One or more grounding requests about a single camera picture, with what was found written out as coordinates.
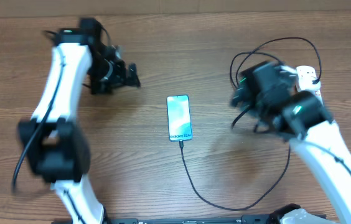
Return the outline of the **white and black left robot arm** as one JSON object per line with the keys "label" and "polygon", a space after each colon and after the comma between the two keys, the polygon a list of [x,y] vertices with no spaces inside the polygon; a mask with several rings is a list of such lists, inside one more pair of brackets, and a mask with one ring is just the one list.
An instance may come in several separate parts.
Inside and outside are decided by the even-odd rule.
{"label": "white and black left robot arm", "polygon": [[90,77],[93,95],[141,86],[136,65],[125,64],[119,46],[102,42],[104,31],[94,17],[82,17],[77,28],[46,32],[53,43],[47,83],[31,118],[17,125],[23,150],[12,176],[12,192],[17,191],[23,161],[28,161],[32,173],[61,199],[72,223],[111,221],[89,180],[90,146],[78,122],[85,77]]}

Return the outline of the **blue Samsung Galaxy smartphone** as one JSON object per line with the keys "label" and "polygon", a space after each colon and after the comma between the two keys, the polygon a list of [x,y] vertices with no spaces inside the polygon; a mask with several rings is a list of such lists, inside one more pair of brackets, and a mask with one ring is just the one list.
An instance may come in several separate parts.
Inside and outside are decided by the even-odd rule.
{"label": "blue Samsung Galaxy smartphone", "polygon": [[187,95],[168,96],[166,103],[169,140],[172,142],[191,140],[193,134],[189,97]]}

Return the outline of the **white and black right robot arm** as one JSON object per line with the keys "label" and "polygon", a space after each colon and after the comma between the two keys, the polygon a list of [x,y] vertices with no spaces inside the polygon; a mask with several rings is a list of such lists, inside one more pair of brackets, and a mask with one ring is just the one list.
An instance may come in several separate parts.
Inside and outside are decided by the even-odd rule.
{"label": "white and black right robot arm", "polygon": [[231,104],[289,144],[317,179],[341,223],[351,223],[351,153],[321,96],[314,68],[269,61],[240,73]]}

